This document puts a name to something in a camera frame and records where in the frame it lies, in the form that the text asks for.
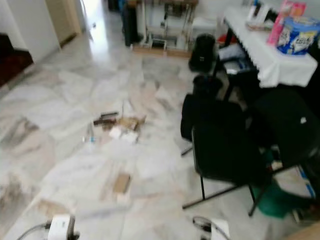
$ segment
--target blue plastic tub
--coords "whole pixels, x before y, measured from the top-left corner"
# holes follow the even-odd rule
[[[305,55],[320,32],[320,21],[310,17],[286,17],[277,49],[284,54]]]

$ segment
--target marble floor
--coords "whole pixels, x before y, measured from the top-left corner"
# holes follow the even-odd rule
[[[195,215],[227,220],[232,240],[278,240],[296,231],[289,215],[257,210],[249,218],[246,187],[182,210],[201,196],[192,154],[180,157],[181,107],[193,77],[186,59],[132,53],[120,17],[105,12],[90,35],[2,88],[0,239],[14,240],[57,213],[75,215],[81,240],[199,240]],[[125,116],[146,115],[137,144],[98,128],[96,143],[82,142],[88,123],[122,108]],[[132,176],[125,195],[112,193],[119,172]],[[208,193],[229,186],[204,185]]]

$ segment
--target electric cable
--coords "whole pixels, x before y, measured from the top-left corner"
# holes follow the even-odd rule
[[[48,221],[46,223],[42,223],[39,225],[35,225],[31,228],[29,228],[27,231],[25,231],[20,237],[18,237],[16,240],[22,240],[24,239],[27,235],[29,235],[30,233],[36,231],[36,230],[40,230],[40,229],[49,229],[51,226],[51,221]]]
[[[211,233],[211,229],[212,227],[218,232],[220,233],[226,240],[231,240],[228,235],[225,233],[225,231],[223,231],[217,224],[215,224],[214,222],[212,222],[210,219],[205,218],[203,216],[194,216],[192,218],[192,223],[193,225],[200,229],[203,230],[205,232]]]

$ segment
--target white tablecloth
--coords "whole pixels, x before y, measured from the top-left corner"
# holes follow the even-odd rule
[[[307,86],[317,68],[317,61],[309,54],[285,55],[267,44],[269,32],[246,28],[248,14],[247,7],[229,7],[224,19],[259,70],[260,87],[272,88],[278,84]]]

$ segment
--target pink package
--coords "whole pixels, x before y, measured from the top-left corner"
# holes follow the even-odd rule
[[[305,2],[294,2],[291,0],[284,0],[281,5],[278,17],[275,19],[267,43],[275,46],[278,43],[282,30],[284,29],[285,18],[288,16],[302,16],[305,13],[306,8],[307,4]]]

